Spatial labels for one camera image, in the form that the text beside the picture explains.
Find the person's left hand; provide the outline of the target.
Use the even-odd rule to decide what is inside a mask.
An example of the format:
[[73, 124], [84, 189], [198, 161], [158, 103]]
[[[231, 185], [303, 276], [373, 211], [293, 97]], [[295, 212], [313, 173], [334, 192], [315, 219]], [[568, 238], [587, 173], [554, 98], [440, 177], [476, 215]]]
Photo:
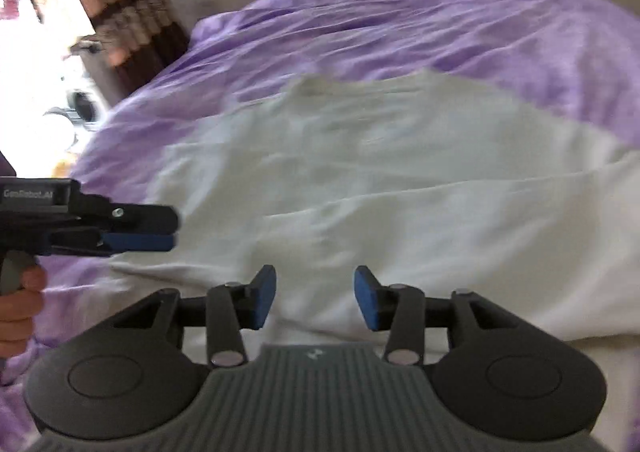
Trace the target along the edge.
[[0, 356], [9, 359], [22, 354], [35, 331], [35, 317], [44, 306], [47, 273], [40, 266], [21, 275], [22, 289], [2, 296], [0, 302]]

